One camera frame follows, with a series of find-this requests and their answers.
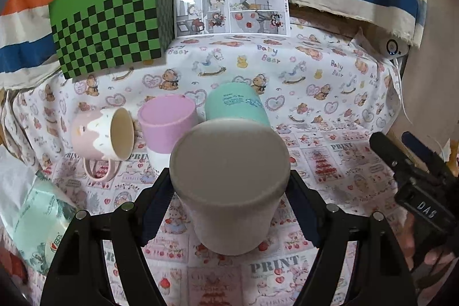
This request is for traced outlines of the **grey white cup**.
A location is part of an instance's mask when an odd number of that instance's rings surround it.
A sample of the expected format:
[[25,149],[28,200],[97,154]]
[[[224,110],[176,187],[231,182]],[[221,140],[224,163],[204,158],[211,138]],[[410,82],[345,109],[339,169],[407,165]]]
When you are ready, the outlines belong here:
[[208,120],[174,146],[170,178],[209,250],[239,256],[267,237],[290,175],[289,153],[269,126]]

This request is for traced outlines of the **tissue pack with white tissue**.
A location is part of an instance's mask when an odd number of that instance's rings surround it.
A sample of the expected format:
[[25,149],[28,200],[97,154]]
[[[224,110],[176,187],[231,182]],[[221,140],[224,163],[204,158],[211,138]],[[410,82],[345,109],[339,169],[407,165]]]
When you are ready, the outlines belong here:
[[41,171],[1,147],[1,223],[27,265],[47,275],[77,207]]

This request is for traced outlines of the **pink and white mug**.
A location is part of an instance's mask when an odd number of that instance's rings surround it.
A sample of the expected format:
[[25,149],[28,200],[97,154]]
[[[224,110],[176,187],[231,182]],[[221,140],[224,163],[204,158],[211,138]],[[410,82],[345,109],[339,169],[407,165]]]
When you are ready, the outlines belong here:
[[157,96],[138,111],[149,163],[158,174],[170,164],[175,144],[199,123],[195,101],[185,95]]

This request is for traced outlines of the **white round speaker device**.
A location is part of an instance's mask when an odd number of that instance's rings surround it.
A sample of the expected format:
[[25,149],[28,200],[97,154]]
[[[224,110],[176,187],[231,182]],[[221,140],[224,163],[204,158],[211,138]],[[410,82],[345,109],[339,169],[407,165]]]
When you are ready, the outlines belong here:
[[404,57],[409,54],[409,45],[396,37],[387,37],[379,41],[380,54],[388,59]]

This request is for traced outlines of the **baby bear print cloth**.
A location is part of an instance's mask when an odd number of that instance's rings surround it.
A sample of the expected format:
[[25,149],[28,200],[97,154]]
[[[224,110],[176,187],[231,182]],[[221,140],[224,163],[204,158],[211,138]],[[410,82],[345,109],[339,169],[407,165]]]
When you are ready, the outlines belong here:
[[170,94],[193,100],[199,114],[220,85],[244,83],[259,96],[272,126],[387,131],[401,110],[398,69],[360,29],[332,33],[294,20],[291,35],[204,36],[173,41],[164,58],[85,78],[56,73],[32,89],[8,90],[1,103],[5,146],[34,169],[71,150],[79,113],[124,107],[136,114]]

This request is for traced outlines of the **comic strip sheet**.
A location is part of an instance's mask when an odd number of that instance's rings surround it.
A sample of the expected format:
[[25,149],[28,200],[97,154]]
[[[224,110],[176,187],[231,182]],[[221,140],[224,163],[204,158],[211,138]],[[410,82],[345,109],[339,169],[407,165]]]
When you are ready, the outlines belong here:
[[288,36],[289,0],[174,0],[175,35]]

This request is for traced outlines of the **mint green cup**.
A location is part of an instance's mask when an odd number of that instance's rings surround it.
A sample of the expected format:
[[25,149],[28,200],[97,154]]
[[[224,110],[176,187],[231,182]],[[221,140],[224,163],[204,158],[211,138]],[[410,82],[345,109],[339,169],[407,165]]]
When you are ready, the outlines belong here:
[[205,100],[206,120],[234,118],[270,126],[259,95],[249,85],[230,82],[212,90]]

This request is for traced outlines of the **green checkered box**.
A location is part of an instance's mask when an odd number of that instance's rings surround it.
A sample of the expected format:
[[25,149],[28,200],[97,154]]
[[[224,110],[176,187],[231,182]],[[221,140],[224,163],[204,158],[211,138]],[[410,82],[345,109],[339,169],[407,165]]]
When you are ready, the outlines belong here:
[[65,78],[163,56],[174,39],[174,0],[54,0],[51,33]]

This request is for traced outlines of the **pink cream drip mug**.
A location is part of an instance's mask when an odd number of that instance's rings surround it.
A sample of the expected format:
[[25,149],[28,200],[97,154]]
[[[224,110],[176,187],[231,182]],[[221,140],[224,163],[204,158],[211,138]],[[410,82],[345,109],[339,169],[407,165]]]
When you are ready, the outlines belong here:
[[[107,182],[117,173],[119,164],[128,160],[135,143],[134,124],[123,107],[105,108],[78,114],[71,124],[71,146],[83,161],[83,168],[93,182]],[[101,177],[90,169],[99,161],[107,163]]]

